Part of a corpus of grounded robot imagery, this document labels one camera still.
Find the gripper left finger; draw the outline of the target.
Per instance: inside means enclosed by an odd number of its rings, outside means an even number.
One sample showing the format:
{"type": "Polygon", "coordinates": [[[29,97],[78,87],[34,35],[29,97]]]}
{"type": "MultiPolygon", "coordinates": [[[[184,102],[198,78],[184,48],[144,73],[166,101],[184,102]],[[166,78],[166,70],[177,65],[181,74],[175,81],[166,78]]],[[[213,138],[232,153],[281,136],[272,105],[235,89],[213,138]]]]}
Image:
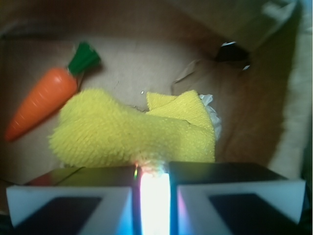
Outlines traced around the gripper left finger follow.
{"type": "Polygon", "coordinates": [[[6,190],[15,235],[138,235],[135,166],[56,169],[6,190]]]}

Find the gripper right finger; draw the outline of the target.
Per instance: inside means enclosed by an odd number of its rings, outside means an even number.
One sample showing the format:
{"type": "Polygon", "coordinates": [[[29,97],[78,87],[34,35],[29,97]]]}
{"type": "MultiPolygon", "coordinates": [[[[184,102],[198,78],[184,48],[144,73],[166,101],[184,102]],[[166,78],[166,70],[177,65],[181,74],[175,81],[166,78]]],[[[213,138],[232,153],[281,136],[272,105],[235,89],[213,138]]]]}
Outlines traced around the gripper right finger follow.
{"type": "Polygon", "coordinates": [[[173,235],[304,235],[305,182],[252,163],[169,164],[173,235]]]}

